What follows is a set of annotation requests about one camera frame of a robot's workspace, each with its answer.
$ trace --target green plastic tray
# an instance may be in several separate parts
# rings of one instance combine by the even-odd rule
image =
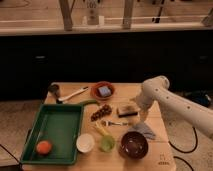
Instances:
[[[76,139],[80,134],[83,105],[42,105],[25,144],[22,164],[73,165],[77,158]],[[36,153],[39,141],[49,140],[53,148],[48,155]]]

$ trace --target food item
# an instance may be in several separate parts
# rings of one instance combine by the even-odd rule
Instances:
[[[98,122],[95,122],[95,127],[94,127],[101,135],[110,135],[110,133]]]
[[[103,116],[110,115],[111,113],[112,113],[112,108],[109,105],[105,104],[98,111],[92,114],[91,121],[92,122],[96,121],[102,118]]]
[[[49,141],[47,141],[47,140],[40,141],[40,142],[36,145],[36,152],[37,152],[38,154],[46,155],[46,154],[48,154],[51,150],[52,150],[52,144],[51,144]]]

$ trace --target dark bowl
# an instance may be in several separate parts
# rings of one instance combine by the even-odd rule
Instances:
[[[121,150],[130,158],[141,159],[148,152],[148,142],[139,132],[127,132],[121,139]]]

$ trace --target brown bowl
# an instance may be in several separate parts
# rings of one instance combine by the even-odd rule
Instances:
[[[141,159],[148,152],[148,142],[139,132],[127,132],[121,139],[121,150],[130,158]]]
[[[103,87],[103,86],[107,86],[110,89],[110,91],[111,91],[110,96],[107,96],[107,97],[101,96],[98,88]],[[115,92],[115,87],[110,82],[107,82],[107,81],[100,81],[91,87],[91,96],[97,100],[108,100],[109,98],[112,97],[114,92]]]

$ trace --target toy food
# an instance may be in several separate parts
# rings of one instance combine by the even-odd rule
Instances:
[[[46,155],[46,154],[48,154],[51,150],[52,150],[52,144],[51,144],[49,141],[47,141],[47,140],[40,141],[40,142],[36,145],[36,152],[37,152],[38,154]]]
[[[91,121],[96,121],[103,116],[110,115],[112,112],[112,108],[109,105],[104,105],[98,111],[92,114]]]

